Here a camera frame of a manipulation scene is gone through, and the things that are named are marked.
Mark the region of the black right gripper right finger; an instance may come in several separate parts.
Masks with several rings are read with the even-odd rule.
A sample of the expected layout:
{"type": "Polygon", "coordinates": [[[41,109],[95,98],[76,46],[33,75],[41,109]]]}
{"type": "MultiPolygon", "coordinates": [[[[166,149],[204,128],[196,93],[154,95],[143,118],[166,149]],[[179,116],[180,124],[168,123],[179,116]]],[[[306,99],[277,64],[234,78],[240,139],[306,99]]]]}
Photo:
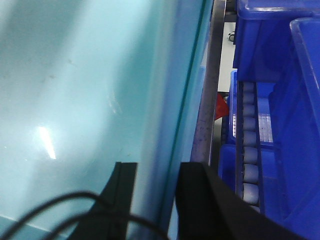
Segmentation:
{"type": "Polygon", "coordinates": [[[240,199],[200,162],[180,164],[176,185],[181,240],[311,240],[312,222],[280,225],[240,199]]]}

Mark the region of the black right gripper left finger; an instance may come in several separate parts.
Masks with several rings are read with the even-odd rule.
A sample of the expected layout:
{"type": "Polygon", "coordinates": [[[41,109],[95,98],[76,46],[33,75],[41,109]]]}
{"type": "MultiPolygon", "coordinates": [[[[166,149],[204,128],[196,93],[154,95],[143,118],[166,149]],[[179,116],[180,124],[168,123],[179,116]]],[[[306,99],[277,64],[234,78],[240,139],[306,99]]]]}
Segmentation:
{"type": "MultiPolygon", "coordinates": [[[[110,210],[128,213],[131,208],[137,172],[136,162],[116,162],[113,172],[100,193],[110,210]]],[[[124,240],[127,223],[111,222],[107,218],[81,220],[70,234],[71,240],[124,240]]]]}

